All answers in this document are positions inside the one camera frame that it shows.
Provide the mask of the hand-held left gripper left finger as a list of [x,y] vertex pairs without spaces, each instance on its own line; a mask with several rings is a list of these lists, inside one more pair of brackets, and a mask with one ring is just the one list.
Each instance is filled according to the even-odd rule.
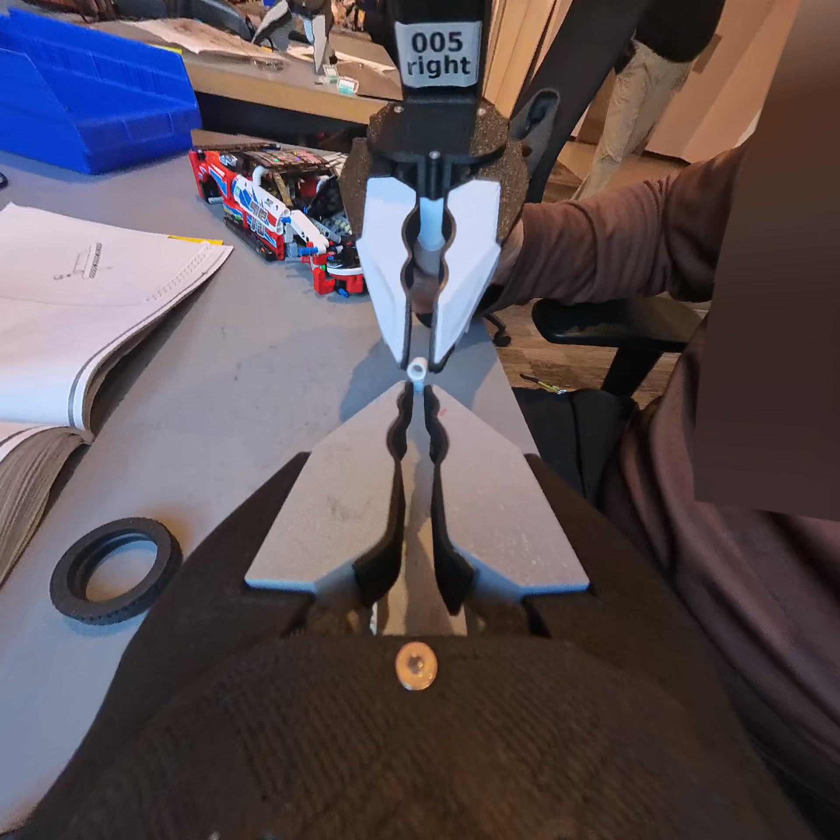
[[245,573],[253,590],[372,606],[400,573],[411,384],[395,384],[319,442]]

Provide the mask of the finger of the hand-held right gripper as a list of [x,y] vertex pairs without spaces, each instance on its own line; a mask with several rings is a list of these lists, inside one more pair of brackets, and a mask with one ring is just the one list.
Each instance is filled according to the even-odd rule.
[[434,303],[429,368],[443,370],[469,327],[499,257],[497,242],[501,184],[475,179],[447,195],[444,221],[449,237],[441,256],[443,280]]
[[399,368],[407,367],[411,344],[411,305],[404,279],[410,254],[404,231],[416,199],[414,190],[395,177],[370,178],[356,240],[382,339]]

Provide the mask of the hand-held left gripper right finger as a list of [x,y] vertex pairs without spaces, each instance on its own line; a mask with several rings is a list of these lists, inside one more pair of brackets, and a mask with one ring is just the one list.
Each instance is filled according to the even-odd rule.
[[520,447],[437,385],[425,387],[423,401],[434,465],[434,572],[448,613],[588,590]]

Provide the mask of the person's right forearm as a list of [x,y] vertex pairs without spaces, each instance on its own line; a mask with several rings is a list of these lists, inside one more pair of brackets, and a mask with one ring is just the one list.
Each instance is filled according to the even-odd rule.
[[710,301],[751,145],[593,198],[525,205],[477,313],[533,299],[572,306],[667,293]]

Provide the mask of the grey desk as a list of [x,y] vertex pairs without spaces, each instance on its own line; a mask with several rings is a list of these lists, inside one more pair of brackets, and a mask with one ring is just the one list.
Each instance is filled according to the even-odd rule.
[[295,454],[402,378],[367,300],[312,292],[267,264],[198,197],[184,155],[83,176],[2,153],[2,205],[123,228],[223,238],[234,252],[116,366],[26,552],[2,584],[2,833],[20,826],[76,750],[144,617],[82,626],[51,605],[60,556],[110,520],[153,518],[185,557]]

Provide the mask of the red white brick race car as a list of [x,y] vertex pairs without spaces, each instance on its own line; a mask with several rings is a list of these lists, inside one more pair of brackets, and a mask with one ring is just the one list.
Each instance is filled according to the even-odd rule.
[[199,195],[265,261],[297,260],[320,296],[367,292],[340,191],[347,155],[276,142],[194,146]]

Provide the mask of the grey office table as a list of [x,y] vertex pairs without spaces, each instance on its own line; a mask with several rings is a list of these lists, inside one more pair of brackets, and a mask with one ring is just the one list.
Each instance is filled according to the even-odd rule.
[[292,44],[290,51],[276,52],[288,66],[273,70],[224,56],[194,55],[127,25],[127,21],[92,26],[179,54],[197,98],[212,96],[351,123],[368,123],[384,105],[402,99],[397,71],[383,48],[362,40],[331,37],[338,58],[334,69],[339,78],[335,80],[316,76],[309,45]]

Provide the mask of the black swivel chair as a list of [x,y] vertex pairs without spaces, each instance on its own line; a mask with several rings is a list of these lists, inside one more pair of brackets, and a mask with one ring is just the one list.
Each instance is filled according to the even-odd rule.
[[530,148],[526,203],[540,203],[565,143],[627,47],[649,1],[573,1],[511,115]]

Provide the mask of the person's torso in brown shirt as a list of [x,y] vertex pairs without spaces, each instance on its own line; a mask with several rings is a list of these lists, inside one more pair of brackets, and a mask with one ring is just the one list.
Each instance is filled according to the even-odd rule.
[[600,507],[715,651],[753,746],[820,838],[838,838],[839,524],[695,499],[707,323],[626,428]]

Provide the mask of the printed paper sheet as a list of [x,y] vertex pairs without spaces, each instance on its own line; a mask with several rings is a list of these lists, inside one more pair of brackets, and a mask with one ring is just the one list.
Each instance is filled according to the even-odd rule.
[[273,70],[288,66],[288,62],[272,49],[253,45],[236,34],[195,19],[155,18],[130,20],[126,24],[194,55],[224,56]]

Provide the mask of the narrow black rubber tire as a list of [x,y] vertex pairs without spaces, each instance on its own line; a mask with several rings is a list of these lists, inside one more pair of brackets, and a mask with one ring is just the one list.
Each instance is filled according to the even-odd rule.
[[[154,561],[140,583],[104,601],[87,596],[95,570],[115,550],[150,542]],[[75,541],[59,559],[49,582],[49,597],[58,613],[90,626],[125,623],[150,609],[175,577],[183,561],[182,547],[161,522],[122,518],[105,523]]]

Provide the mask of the open instruction booklet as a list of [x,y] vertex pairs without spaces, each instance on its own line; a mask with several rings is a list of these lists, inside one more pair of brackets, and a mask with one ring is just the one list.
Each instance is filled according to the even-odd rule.
[[1,582],[34,537],[116,363],[222,267],[219,240],[10,203],[1,213]]

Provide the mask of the blue storage bin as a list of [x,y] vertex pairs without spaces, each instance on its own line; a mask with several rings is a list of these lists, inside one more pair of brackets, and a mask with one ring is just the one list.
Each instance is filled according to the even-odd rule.
[[186,151],[201,127],[179,54],[23,10],[2,13],[2,151],[97,175]]

